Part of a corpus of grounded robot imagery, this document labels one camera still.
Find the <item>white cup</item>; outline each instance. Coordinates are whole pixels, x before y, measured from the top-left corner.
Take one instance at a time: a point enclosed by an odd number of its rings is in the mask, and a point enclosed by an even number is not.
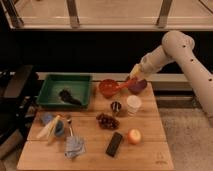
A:
[[[141,107],[141,99],[136,95],[130,95],[127,100],[127,111],[130,115],[134,115]]]

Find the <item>bunch of grapes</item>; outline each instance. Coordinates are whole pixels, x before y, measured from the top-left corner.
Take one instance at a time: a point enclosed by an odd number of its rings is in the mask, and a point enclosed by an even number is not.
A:
[[[119,126],[119,121],[116,120],[114,117],[109,116],[107,114],[101,113],[99,114],[96,119],[98,120],[99,126],[102,129],[110,129],[114,130],[117,129]]]

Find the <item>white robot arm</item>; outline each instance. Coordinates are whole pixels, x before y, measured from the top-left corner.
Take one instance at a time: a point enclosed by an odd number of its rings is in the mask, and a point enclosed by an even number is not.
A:
[[[162,45],[146,54],[140,63],[135,65],[130,77],[142,79],[158,72],[168,63],[177,62],[213,125],[213,77],[194,56],[194,45],[190,36],[180,31],[169,31],[163,36]]]

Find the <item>wooden cutting board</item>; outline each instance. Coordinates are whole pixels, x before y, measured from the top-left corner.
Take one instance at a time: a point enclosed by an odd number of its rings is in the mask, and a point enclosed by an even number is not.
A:
[[[32,124],[28,140],[18,162],[18,170],[62,170],[62,171],[127,171],[127,170],[174,170],[164,128],[157,109],[151,84],[138,96],[142,106],[135,116],[126,112],[126,98],[131,95],[127,89],[111,99],[105,99],[98,91],[98,83],[93,84],[90,104],[81,111],[46,111],[39,110]],[[117,120],[120,122],[116,130],[124,140],[121,142],[115,157],[108,156],[105,151],[114,131],[99,127],[96,116],[100,113],[111,115],[110,104],[117,100],[122,104],[122,110]],[[86,152],[71,160],[65,157],[66,137],[69,136],[68,125],[64,122],[64,134],[55,138],[51,144],[45,139],[37,140],[36,135],[43,128],[41,115],[50,112],[66,117],[72,114],[72,126],[75,135],[85,141]],[[137,128],[142,133],[142,142],[131,145],[126,139],[129,129]]]

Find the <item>green tray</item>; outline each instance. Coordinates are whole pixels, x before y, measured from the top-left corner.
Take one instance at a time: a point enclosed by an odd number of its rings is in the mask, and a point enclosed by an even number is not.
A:
[[[91,86],[91,75],[49,74],[39,92],[37,104],[47,108],[86,108],[90,100]],[[70,91],[71,95],[82,105],[62,101],[59,93],[63,89]]]

